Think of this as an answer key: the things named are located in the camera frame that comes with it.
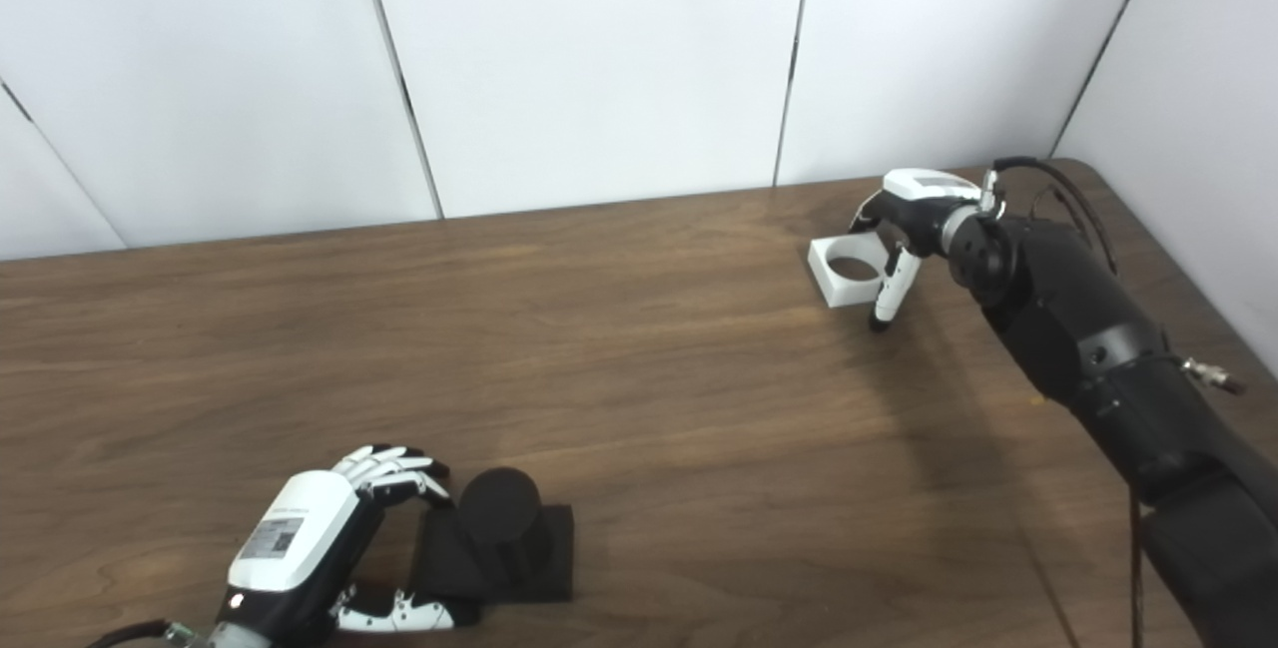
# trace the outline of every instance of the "cable connector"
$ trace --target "cable connector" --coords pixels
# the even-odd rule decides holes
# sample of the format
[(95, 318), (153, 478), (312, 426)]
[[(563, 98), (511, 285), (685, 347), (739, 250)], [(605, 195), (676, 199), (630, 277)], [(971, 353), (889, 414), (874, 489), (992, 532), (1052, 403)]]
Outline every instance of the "cable connector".
[(169, 624), (169, 629), (164, 631), (164, 640), (174, 648), (207, 648), (208, 642), (204, 636), (190, 630), (180, 622)]
[(1192, 376), (1199, 383), (1223, 390), (1226, 394), (1241, 396), (1247, 392), (1247, 385), (1229, 376), (1229, 372), (1224, 371), (1223, 367), (1186, 358), (1185, 363), (1181, 364), (1181, 371)]

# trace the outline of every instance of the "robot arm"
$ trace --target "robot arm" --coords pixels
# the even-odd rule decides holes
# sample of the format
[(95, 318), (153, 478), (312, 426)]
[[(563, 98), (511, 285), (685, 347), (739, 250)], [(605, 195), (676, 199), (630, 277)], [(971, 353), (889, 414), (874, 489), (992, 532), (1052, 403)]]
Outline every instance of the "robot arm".
[[(1214, 367), (1176, 357), (1075, 228), (1001, 217), (993, 180), (912, 203), (892, 185), (884, 180), (852, 229), (891, 221), (906, 235), (901, 253), (947, 259), (1035, 389), (1077, 417), (1150, 507), (1140, 525), (1145, 552), (1205, 645), (1272, 645), (1278, 470), (1220, 419), (1190, 377), (1241, 387)], [(872, 328), (883, 320), (883, 294), (909, 288), (893, 288), (898, 274), (886, 271)], [(898, 304), (895, 298), (887, 308), (895, 314)]]

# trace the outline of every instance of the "wood grain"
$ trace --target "wood grain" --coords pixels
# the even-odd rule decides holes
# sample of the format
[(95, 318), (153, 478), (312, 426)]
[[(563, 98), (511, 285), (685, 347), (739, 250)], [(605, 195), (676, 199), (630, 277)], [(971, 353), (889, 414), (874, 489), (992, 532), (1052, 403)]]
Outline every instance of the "wood grain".
[[(1070, 170), (1125, 282), (1251, 381), (1218, 405), (1278, 446), (1273, 380)], [(284, 479), (369, 441), (571, 502), (579, 596), (334, 645), (1125, 644), (1125, 490), (944, 266), (887, 335), (822, 303), (806, 243), (874, 184), (0, 265), (0, 644), (207, 628)], [(414, 521), (363, 578), (404, 578)], [(1148, 583), (1150, 644), (1194, 645)]]

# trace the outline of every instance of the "black cable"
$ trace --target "black cable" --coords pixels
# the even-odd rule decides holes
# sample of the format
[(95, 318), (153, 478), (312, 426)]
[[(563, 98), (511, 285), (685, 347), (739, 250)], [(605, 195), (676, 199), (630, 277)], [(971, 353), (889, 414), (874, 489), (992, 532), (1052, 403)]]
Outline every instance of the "black cable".
[(89, 643), (87, 648), (109, 648), (109, 645), (118, 645), (125, 640), (137, 640), (139, 638), (164, 638), (165, 630), (169, 630), (170, 625), (171, 624), (169, 621), (162, 619), (147, 622), (135, 622), (133, 625), (127, 625), (123, 629), (112, 630), (93, 643)]
[(1034, 194), (1034, 202), (1030, 203), (1029, 217), (1031, 220), (1038, 219), (1038, 203), (1043, 201), (1045, 194), (1052, 194), (1052, 198), (1065, 207), (1065, 211), (1070, 215), (1070, 221), (1074, 221), (1074, 228), (1079, 230), (1079, 235), (1082, 235), (1082, 243), (1086, 244), (1088, 248), (1091, 248), (1091, 235), (1088, 235), (1088, 228), (1084, 226), (1082, 220), (1079, 219), (1079, 212), (1075, 211), (1074, 203), (1070, 203), (1068, 198), (1065, 198), (1065, 194), (1061, 193), (1056, 184), (1048, 184), (1042, 188), (1039, 193)]
[(1008, 169), (1016, 169), (1017, 166), (1026, 166), (1026, 169), (1036, 169), (1043, 174), (1049, 175), (1061, 187), (1070, 193), (1074, 203), (1077, 203), (1080, 210), (1082, 210), (1084, 216), (1088, 217), (1088, 224), (1091, 225), (1091, 231), (1097, 235), (1098, 242), (1100, 242), (1100, 249), (1105, 253), (1105, 263), (1109, 265), (1109, 271), (1113, 275), (1118, 275), (1118, 262), (1114, 259), (1113, 244), (1109, 243), (1109, 234), (1105, 231), (1104, 224), (1100, 222), (1100, 216), (1097, 216), (1097, 211), (1091, 207), (1091, 203), (1082, 196), (1082, 192), (1074, 184), (1074, 180), (1057, 166), (1049, 165), (1049, 162), (1040, 162), (1036, 157), (1001, 157), (1001, 160), (994, 160), (992, 169), (996, 174), (1002, 174)]
[(1143, 648), (1145, 645), (1145, 580), (1141, 578), (1144, 561), (1140, 550), (1140, 498), (1136, 497), (1135, 488), (1131, 488), (1127, 496), (1127, 523), (1131, 528), (1131, 590), (1127, 594), (1131, 603), (1131, 648)]

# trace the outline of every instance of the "barcode sticker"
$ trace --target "barcode sticker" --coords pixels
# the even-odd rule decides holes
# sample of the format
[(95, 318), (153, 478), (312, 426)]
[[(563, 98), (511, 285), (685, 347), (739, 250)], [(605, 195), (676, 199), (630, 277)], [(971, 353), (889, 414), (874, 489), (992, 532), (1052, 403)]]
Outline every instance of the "barcode sticker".
[(257, 524), (240, 550), (242, 559), (282, 559), (304, 519), (270, 519)]

